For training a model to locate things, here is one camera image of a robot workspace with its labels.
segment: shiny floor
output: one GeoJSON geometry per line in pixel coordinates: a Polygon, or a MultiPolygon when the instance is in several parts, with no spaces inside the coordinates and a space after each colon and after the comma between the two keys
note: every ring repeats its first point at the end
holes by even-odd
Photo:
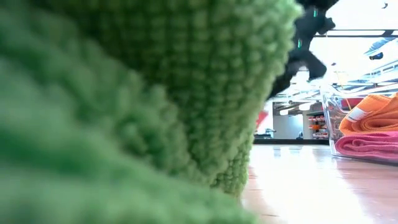
{"type": "Polygon", "coordinates": [[[398,223],[398,167],[328,146],[254,146],[243,204],[267,224],[398,223]]]}

